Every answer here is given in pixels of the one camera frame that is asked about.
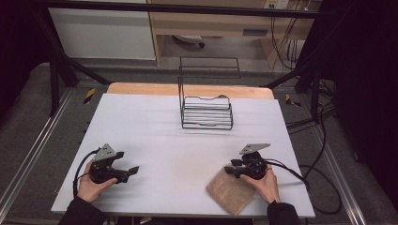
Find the hand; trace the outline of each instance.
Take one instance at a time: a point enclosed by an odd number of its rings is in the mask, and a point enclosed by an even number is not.
[[[77,192],[77,196],[88,203],[93,203],[101,194],[101,192],[112,186],[117,182],[116,178],[109,179],[102,184],[96,184],[90,179],[91,163],[87,163],[85,166],[84,176],[80,179],[79,191]]]
[[[258,194],[260,194],[268,204],[274,201],[276,201],[276,203],[281,202],[276,175],[273,173],[271,165],[267,165],[266,175],[261,178],[261,180],[252,179],[250,176],[244,174],[240,176],[240,179],[255,187]]]

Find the black wire rack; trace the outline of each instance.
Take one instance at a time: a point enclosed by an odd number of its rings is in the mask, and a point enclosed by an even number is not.
[[[232,61],[234,65],[222,63],[219,65],[200,66],[195,61],[210,60],[211,62],[222,62],[222,60]],[[217,70],[227,76],[213,75],[213,71]],[[229,97],[219,95],[217,97],[198,97],[185,96],[184,78],[214,78],[214,79],[239,79],[240,69],[236,58],[214,58],[214,57],[180,57],[180,76],[178,77],[178,93],[179,106],[181,112],[181,125],[183,128],[201,128],[201,129],[232,129],[234,125],[234,117],[232,113],[232,104]]]

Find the white tabletop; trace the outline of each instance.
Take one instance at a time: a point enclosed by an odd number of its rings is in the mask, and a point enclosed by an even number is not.
[[[178,96],[103,95],[52,211],[66,212],[78,165],[105,143],[125,152],[114,162],[115,169],[140,166],[128,183],[105,190],[94,203],[115,215],[230,217],[210,198],[206,186],[230,159],[240,158],[247,143],[270,143],[260,151],[262,157],[278,159],[300,173],[278,101],[231,98],[231,103],[232,130],[183,129]],[[300,217],[313,218],[305,186],[283,169],[273,171],[282,201],[295,205]],[[239,213],[249,218],[266,214],[267,204],[257,194]]]

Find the wall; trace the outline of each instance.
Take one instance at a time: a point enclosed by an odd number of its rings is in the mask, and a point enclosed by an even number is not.
[[[70,57],[155,60],[147,12],[50,8],[50,13]]]

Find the black sleeve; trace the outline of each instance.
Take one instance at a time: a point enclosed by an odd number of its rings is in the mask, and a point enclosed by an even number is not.
[[[106,216],[90,203],[74,198],[58,225],[102,225]]]
[[[299,225],[295,206],[288,203],[272,202],[267,209],[269,225]]]

